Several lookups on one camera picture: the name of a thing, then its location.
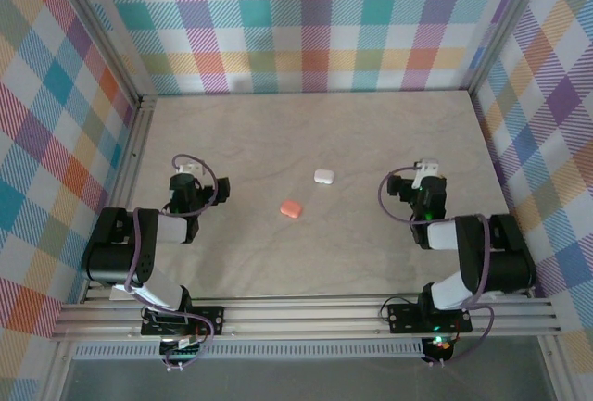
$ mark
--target white object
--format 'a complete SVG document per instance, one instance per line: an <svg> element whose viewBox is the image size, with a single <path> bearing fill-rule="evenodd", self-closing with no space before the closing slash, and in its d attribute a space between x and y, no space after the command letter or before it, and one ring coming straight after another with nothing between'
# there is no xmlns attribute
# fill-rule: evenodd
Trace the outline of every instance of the white object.
<svg viewBox="0 0 593 401"><path fill-rule="evenodd" d="M191 345L191 341L189 340L189 338L182 338L179 340L179 342L177 343L177 348L178 349L183 349L186 347L189 347Z"/></svg>
<svg viewBox="0 0 593 401"><path fill-rule="evenodd" d="M114 285L113 288L125 292L123 285ZM152 269L150 278L142 287L134 288L135 293L157 306L178 310L182 303L182 287L169 279L156 267Z"/></svg>
<svg viewBox="0 0 593 401"><path fill-rule="evenodd" d="M435 308L439 310L453 310L472 295L463 283L461 272L452 274L444 281L438 282L431 288Z"/></svg>
<svg viewBox="0 0 593 401"><path fill-rule="evenodd" d="M162 214L158 216L157 242L182 244L186 237L187 220Z"/></svg>
<svg viewBox="0 0 593 401"><path fill-rule="evenodd" d="M183 163L179 166L179 168L177 168L177 172L187 172L196 177L200 177L205 174L202 165L196 162Z"/></svg>
<svg viewBox="0 0 593 401"><path fill-rule="evenodd" d="M435 222L428 225L428 246L433 250L457 250L455 220Z"/></svg>
<svg viewBox="0 0 593 401"><path fill-rule="evenodd" d="M334 183L334 177L335 173L329 169L317 169L313 179L315 179L316 183L325 183L326 185L331 185Z"/></svg>
<svg viewBox="0 0 593 401"><path fill-rule="evenodd" d="M423 181L423 178L438 176L438 160L435 158L421 158L414 166L417 168L416 177L411 185L414 190L420 188L420 182Z"/></svg>

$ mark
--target colorful checkered fabric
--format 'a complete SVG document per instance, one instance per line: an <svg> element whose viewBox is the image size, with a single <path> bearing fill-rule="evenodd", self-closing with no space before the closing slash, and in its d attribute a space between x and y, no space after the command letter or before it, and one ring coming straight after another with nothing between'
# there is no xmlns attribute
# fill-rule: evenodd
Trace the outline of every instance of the colorful checkered fabric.
<svg viewBox="0 0 593 401"><path fill-rule="evenodd" d="M132 107L69 0L0 0L0 400L29 400Z"/></svg>
<svg viewBox="0 0 593 401"><path fill-rule="evenodd" d="M508 0L91 0L141 91L457 89Z"/></svg>
<svg viewBox="0 0 593 401"><path fill-rule="evenodd" d="M593 394L593 0L530 0L478 98L541 291Z"/></svg>

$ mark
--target beige table surface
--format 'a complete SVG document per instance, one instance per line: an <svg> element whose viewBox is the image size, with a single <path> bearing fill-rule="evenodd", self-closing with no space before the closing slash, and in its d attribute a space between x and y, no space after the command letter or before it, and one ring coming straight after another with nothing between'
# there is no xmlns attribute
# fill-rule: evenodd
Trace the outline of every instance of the beige table surface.
<svg viewBox="0 0 593 401"><path fill-rule="evenodd" d="M421 157L448 178L449 216L507 210L465 92L159 99L133 207L169 200L180 152L231 180L192 244L158 245L157 266L193 297L418 292L447 277L457 253L422 250L377 204L385 174ZM313 181L319 168L333 185ZM300 219L280 213L285 199L304 206Z"/></svg>

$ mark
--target pink eraser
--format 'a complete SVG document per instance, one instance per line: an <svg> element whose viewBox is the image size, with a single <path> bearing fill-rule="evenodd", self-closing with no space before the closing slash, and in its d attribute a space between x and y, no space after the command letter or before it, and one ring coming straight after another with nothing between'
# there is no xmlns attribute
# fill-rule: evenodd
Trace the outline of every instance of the pink eraser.
<svg viewBox="0 0 593 401"><path fill-rule="evenodd" d="M289 218L298 219L303 212L303 206L294 200L284 200L280 206L280 212Z"/></svg>

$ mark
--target white eraser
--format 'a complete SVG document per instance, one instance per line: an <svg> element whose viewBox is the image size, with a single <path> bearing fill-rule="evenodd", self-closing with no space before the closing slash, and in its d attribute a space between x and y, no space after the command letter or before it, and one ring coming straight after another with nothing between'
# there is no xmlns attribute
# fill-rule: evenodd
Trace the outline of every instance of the white eraser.
<svg viewBox="0 0 593 401"><path fill-rule="evenodd" d="M335 173L328 169L317 169L315 171L315 175L313 178L317 183L325 183L326 185L331 185L334 183Z"/></svg>

